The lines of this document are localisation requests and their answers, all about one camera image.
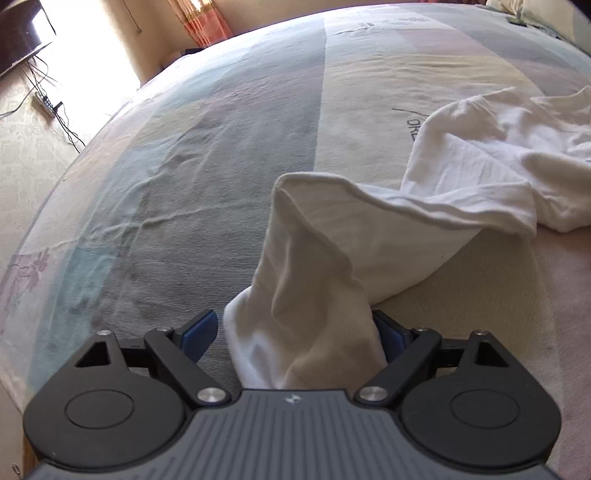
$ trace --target bed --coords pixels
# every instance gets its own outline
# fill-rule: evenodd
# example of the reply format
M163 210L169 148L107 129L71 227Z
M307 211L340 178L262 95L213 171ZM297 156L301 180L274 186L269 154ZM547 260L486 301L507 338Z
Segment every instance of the bed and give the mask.
M132 337L221 314L251 282L281 174L396 189L439 107L590 81L577 48L471 5L336 10L183 57L97 134L22 240L0 283L0 380L22 410L95 330ZM540 227L532 242L483 231L380 307L448 336L493 331L561 407L551 466L587 479L590 286L591 229ZM200 365L239 389L223 331Z

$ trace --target ribbed gray surface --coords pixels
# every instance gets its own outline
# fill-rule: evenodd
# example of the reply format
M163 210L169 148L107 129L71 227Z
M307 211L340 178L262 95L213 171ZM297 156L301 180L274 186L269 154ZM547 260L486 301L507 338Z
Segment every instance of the ribbed gray surface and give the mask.
M425 457L386 411L352 405L340 391L245 391L230 407L202 410L161 456L125 471L62 472L42 465L32 480L450 480L479 475ZM542 467L505 480L556 477Z

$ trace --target metal pivot screw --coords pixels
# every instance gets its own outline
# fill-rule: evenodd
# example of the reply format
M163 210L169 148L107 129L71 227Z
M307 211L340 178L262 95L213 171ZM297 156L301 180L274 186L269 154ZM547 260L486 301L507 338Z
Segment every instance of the metal pivot screw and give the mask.
M197 392L197 398L204 403L220 403L226 399L226 392L221 388L208 387Z
M388 397L388 390L382 387L363 387L359 390L359 398L365 401L382 401Z

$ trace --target pink flower pattern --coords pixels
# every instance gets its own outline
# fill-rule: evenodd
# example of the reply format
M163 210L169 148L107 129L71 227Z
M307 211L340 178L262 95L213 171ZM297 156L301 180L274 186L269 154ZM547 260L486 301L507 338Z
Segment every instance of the pink flower pattern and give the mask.
M4 323L11 310L16 308L22 295L29 292L39 284L41 273L47 268L49 261L49 249L35 255L16 255L14 263L8 266L9 278L8 295L4 304L4 312L0 314L0 335L4 333Z

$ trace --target power strip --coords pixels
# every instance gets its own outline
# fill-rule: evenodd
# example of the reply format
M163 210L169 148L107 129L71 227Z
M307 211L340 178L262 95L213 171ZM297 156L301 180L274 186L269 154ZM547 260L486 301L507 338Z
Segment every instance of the power strip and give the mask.
M35 96L33 98L45 110L47 115L52 117L56 115L53 110L54 106L51 104L47 96L43 97L39 92L35 92Z

